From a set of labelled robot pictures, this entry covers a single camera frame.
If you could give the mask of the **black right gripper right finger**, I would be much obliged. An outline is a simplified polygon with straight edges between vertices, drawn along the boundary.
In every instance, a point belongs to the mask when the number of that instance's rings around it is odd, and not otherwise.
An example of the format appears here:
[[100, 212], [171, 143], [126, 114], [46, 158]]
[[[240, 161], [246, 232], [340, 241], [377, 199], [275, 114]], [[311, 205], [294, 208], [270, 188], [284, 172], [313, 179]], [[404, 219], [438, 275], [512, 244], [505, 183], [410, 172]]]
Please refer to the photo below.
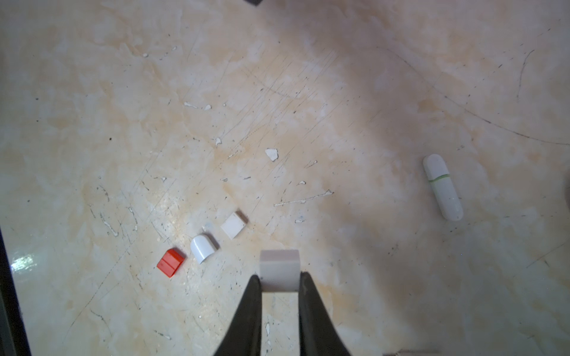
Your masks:
[[306, 271], [300, 276], [298, 316], [300, 355], [350, 355]]

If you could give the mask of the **white usb drive green stripe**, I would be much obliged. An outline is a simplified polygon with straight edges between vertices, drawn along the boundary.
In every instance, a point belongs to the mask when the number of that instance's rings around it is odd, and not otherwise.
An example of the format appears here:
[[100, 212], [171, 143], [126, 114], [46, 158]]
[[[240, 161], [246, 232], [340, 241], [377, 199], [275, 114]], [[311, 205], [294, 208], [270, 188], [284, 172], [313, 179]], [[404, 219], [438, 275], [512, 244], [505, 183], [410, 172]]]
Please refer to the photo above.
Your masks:
[[439, 154], [431, 154], [423, 159], [422, 164], [442, 216], [449, 221], [460, 221], [463, 218], [463, 207], [445, 160]]

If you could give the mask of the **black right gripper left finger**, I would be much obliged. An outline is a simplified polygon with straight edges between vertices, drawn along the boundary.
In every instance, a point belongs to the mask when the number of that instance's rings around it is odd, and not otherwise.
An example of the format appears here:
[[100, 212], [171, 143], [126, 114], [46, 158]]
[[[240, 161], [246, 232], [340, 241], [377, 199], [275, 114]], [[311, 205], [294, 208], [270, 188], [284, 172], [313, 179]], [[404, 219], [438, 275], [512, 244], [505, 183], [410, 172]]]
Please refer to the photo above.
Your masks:
[[261, 354], [262, 288], [258, 275], [247, 283], [228, 331], [215, 355]]

